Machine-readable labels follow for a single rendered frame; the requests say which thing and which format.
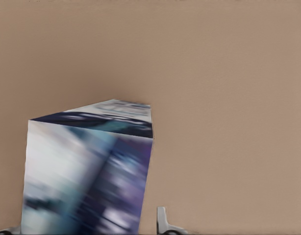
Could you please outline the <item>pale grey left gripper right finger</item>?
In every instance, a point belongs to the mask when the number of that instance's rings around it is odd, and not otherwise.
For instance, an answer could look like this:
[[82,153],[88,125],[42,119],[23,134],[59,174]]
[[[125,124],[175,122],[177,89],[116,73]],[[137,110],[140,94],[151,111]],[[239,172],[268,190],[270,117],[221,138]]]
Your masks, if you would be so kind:
[[168,223],[165,207],[157,207],[156,232],[157,235],[188,235],[189,234],[185,229]]

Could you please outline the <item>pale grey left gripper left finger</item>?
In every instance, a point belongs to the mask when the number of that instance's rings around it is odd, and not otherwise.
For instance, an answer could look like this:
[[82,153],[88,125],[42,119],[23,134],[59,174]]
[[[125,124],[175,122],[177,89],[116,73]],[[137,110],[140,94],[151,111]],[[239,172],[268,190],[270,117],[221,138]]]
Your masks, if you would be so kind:
[[0,230],[0,235],[21,235],[21,227],[18,226]]

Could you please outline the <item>blue and white printed box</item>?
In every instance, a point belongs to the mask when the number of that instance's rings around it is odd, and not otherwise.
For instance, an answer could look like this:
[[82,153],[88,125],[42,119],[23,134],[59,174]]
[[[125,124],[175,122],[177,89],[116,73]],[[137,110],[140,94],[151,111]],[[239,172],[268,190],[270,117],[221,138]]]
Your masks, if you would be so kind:
[[24,235],[137,235],[150,105],[108,100],[28,121]]

